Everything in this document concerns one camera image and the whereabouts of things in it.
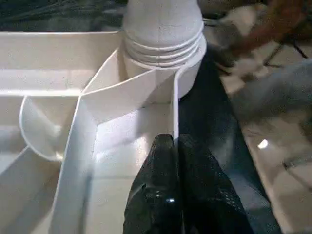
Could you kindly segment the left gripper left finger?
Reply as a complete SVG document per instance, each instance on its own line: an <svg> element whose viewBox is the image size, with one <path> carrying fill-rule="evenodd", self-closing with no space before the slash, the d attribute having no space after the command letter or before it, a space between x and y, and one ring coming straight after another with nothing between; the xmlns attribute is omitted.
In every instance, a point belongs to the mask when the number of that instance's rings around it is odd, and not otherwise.
<svg viewBox="0 0 312 234"><path fill-rule="evenodd" d="M182 226L181 194L174 141L157 135L129 191L125 234L179 234Z"/></svg>

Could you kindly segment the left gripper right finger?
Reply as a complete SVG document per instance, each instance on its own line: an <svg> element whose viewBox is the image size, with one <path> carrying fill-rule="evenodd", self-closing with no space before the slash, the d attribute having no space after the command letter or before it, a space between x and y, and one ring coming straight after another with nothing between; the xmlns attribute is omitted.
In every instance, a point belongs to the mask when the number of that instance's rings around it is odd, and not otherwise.
<svg viewBox="0 0 312 234"><path fill-rule="evenodd" d="M243 205L218 161L189 134L178 139L187 234L252 234Z"/></svg>

